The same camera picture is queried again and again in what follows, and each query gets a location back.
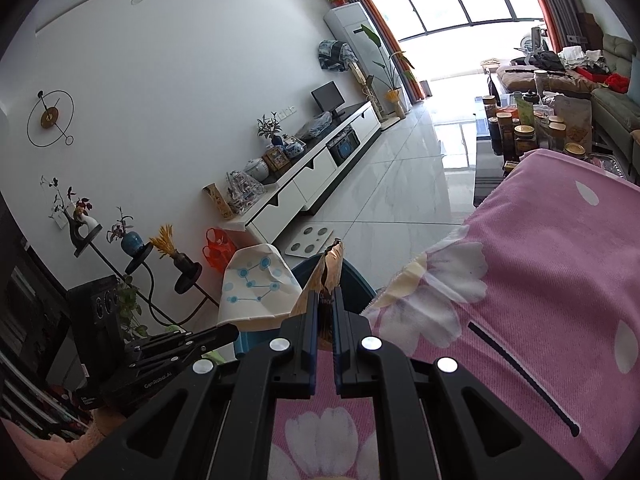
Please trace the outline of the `left hand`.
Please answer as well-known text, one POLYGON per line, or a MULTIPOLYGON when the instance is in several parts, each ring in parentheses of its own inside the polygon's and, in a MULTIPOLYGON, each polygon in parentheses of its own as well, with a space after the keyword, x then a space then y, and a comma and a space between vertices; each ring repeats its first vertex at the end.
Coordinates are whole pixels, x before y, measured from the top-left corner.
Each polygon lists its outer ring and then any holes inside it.
POLYGON ((78 462, 127 420, 124 415, 106 408, 97 408, 91 415, 92 422, 87 431, 70 444, 78 462))

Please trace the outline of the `pink sleeve left forearm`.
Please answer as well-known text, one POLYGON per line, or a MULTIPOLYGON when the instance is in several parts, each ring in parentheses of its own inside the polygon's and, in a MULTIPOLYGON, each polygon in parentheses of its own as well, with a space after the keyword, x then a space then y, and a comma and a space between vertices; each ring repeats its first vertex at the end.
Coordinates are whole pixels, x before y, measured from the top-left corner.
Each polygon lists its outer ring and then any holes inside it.
POLYGON ((37 439, 9 420, 2 419, 1 423, 39 479, 61 479, 96 443, 91 434, 70 442, 59 436, 37 439))

